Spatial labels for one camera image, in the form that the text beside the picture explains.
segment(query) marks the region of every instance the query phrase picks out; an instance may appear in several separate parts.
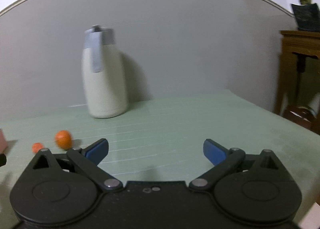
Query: potted plant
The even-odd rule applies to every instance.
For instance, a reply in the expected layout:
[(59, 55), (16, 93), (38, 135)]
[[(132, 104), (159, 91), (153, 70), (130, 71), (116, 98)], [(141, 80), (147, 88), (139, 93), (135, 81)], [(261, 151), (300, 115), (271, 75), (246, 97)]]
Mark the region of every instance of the potted plant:
[(320, 14), (316, 3), (312, 0), (299, 0), (300, 6), (291, 4), (298, 30), (320, 32)]

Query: orange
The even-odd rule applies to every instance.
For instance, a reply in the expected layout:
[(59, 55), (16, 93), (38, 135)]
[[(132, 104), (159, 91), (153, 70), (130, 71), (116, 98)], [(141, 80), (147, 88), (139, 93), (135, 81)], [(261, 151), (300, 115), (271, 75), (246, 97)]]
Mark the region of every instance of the orange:
[(34, 143), (34, 144), (32, 145), (32, 152), (33, 152), (33, 153), (38, 153), (38, 151), (41, 150), (41, 149), (43, 149), (43, 148), (44, 148), (44, 146), (43, 146), (42, 143), (36, 142), (36, 143)]
[(54, 137), (54, 140), (56, 141), (56, 144), (64, 150), (68, 150), (72, 147), (71, 133), (69, 133), (66, 130), (57, 132)]

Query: green tabletop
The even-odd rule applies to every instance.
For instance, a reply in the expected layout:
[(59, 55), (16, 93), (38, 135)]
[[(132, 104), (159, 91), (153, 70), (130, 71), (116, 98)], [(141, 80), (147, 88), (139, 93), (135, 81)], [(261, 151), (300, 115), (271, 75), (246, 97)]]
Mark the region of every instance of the green tabletop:
[(94, 119), (86, 107), (0, 124), (9, 141), (7, 165), (0, 168), (0, 224), (17, 222), (9, 203), (10, 188), (33, 157), (31, 146), (42, 142), (53, 153), (54, 135), (69, 130), (74, 145), (109, 141), (99, 167), (124, 183), (128, 180), (185, 180), (189, 183), (212, 168), (204, 157), (206, 138), (226, 148), (259, 154), (272, 149), (303, 193), (299, 221), (320, 192), (320, 136), (276, 116), (230, 91), (211, 95), (132, 103), (110, 119)]

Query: gray wall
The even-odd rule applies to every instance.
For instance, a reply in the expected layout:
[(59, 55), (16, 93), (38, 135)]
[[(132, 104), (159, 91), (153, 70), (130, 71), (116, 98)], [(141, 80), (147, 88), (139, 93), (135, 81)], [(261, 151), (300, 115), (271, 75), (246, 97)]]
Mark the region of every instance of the gray wall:
[(0, 121), (85, 103), (93, 24), (115, 29), (130, 101), (228, 88), (267, 110), (295, 27), (263, 0), (28, 0), (0, 17)]

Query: pink box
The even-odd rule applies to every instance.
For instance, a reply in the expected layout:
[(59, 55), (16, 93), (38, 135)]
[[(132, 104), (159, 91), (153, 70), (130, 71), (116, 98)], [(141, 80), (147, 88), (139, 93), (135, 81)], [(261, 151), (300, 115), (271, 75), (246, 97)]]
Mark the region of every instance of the pink box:
[(4, 149), (8, 147), (8, 143), (4, 138), (2, 129), (0, 129), (0, 153), (3, 153)]

